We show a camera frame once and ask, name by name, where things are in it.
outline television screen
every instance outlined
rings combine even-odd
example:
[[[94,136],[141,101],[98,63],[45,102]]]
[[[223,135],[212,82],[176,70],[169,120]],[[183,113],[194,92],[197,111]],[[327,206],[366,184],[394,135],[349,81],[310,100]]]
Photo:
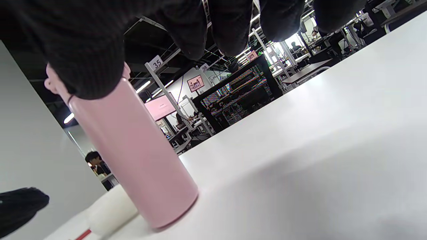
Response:
[[[191,92],[195,92],[197,89],[202,88],[205,84],[201,75],[198,75],[195,78],[187,80],[188,87],[190,87]]]
[[[145,107],[148,109],[155,121],[176,111],[166,95],[145,103]]]

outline gray wall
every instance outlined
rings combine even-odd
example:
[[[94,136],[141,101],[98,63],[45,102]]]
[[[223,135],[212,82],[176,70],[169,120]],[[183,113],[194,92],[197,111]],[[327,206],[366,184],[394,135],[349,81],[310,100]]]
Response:
[[[37,187],[50,204],[6,240],[40,240],[105,189],[0,41],[0,192]]]

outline sign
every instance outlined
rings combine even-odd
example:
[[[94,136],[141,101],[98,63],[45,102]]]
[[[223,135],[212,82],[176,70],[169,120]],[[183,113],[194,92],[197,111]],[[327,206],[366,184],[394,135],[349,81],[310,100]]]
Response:
[[[203,65],[200,67],[200,69],[201,69],[203,72],[206,72],[206,71],[208,70],[208,68],[209,68],[209,65],[208,65],[207,63],[203,64]]]
[[[153,58],[153,60],[151,60],[150,67],[153,70],[156,70],[158,67],[160,67],[160,65],[162,65],[163,61],[161,60],[160,56],[157,55],[155,58]]]
[[[197,89],[202,88],[205,84],[203,83],[203,79],[201,75],[198,75],[195,78],[187,80],[188,87],[191,92],[195,92]]]
[[[248,55],[248,58],[249,58],[249,61],[252,61],[252,60],[254,60],[255,58],[257,58],[258,57],[258,55],[257,55],[257,53],[255,52],[255,51],[252,51],[249,55]]]

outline black knit glove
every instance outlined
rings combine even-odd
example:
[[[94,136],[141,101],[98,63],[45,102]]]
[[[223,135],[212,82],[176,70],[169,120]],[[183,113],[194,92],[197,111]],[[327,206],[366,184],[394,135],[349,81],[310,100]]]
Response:
[[[316,21],[331,32],[350,20],[366,0],[315,0]],[[190,59],[203,56],[206,16],[201,0],[8,0],[28,36],[70,94],[107,96],[119,82],[123,32],[135,16],[155,14]],[[269,40],[283,41],[300,26],[305,0],[260,0],[261,26]],[[248,42],[252,0],[209,0],[212,33],[227,56]]]

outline finger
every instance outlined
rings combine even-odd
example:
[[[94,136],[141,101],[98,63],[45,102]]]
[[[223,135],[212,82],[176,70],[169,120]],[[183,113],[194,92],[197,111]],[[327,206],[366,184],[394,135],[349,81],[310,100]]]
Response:
[[[304,0],[261,0],[261,27],[271,41],[284,41],[295,34],[304,10]]]
[[[213,40],[226,56],[236,56],[248,44],[252,0],[210,0]]]
[[[316,23],[322,32],[338,30],[361,10],[366,0],[315,0]]]
[[[203,56],[207,24],[200,0],[167,5],[160,8],[155,15],[189,59],[199,60]]]

